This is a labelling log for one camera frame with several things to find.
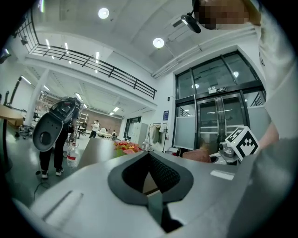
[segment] white shirt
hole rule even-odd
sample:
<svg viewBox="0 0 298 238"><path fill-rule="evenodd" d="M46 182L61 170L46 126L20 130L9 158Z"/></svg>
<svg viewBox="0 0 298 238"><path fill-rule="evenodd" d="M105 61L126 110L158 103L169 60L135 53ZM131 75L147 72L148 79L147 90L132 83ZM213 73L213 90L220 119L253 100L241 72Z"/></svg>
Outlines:
<svg viewBox="0 0 298 238"><path fill-rule="evenodd" d="M298 67L294 49L275 18L260 7L259 56L266 79L265 108L279 137L298 137Z"/></svg>
<svg viewBox="0 0 298 238"><path fill-rule="evenodd" d="M99 130L99 124L93 124L92 125L92 131L95 131L95 132L97 132Z"/></svg>

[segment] bouquet of flowers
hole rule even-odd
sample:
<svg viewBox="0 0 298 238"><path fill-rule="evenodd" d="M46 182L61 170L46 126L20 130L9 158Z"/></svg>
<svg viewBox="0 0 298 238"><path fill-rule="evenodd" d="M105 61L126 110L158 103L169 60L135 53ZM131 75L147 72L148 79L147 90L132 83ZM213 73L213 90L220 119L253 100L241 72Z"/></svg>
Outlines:
<svg viewBox="0 0 298 238"><path fill-rule="evenodd" d="M142 151L138 144L127 141L116 141L114 145L115 150L117 151L117 157Z"/></svg>

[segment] white sneaker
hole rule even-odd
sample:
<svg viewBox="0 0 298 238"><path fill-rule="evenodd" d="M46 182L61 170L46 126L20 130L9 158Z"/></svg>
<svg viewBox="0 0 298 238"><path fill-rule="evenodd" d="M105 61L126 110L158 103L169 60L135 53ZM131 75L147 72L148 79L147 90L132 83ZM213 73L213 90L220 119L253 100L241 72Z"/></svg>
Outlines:
<svg viewBox="0 0 298 238"><path fill-rule="evenodd" d="M57 176L61 176L63 171L64 171L63 168L61 168L61 169L56 169L56 175L57 175Z"/></svg>
<svg viewBox="0 0 298 238"><path fill-rule="evenodd" d="M47 179L47 170L42 170L41 171L41 178L42 179Z"/></svg>

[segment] white box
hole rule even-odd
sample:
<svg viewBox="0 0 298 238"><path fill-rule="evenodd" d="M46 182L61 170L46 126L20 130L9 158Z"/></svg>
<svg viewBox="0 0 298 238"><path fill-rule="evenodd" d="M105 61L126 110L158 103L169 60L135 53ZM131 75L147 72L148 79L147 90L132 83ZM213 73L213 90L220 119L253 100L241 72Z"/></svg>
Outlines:
<svg viewBox="0 0 298 238"><path fill-rule="evenodd" d="M259 142L248 126L239 126L225 141L242 161L245 156L257 153Z"/></svg>

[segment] white column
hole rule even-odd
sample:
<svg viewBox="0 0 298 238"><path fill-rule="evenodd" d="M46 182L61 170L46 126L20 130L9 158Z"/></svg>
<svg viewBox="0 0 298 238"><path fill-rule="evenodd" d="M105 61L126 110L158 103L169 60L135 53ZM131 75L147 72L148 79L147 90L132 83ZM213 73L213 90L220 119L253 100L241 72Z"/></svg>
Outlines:
<svg viewBox="0 0 298 238"><path fill-rule="evenodd" d="M49 73L49 69L46 69L45 72L42 74L41 78L38 80L37 86L34 89L32 97L30 98L28 111L27 111L27 115L26 115L26 119L25 119L25 123L24 123L26 126L31 126L31 124L32 124L36 100L38 99L39 95L41 94L41 91L46 90L46 89L43 89L43 86L47 83L48 73Z"/></svg>

